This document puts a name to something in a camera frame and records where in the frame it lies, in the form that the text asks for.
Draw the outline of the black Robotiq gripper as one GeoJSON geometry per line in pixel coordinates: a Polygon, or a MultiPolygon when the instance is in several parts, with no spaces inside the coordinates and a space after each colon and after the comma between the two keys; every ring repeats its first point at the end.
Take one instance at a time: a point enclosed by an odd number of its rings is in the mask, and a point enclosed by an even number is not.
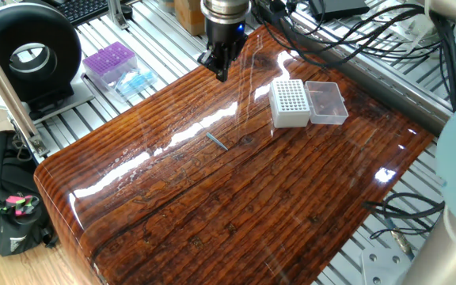
{"type": "Polygon", "coordinates": [[[234,24],[219,24],[206,20],[207,50],[200,54],[197,62],[216,74],[216,78],[225,82],[232,60],[241,53],[247,35],[245,21],[234,24]]]}

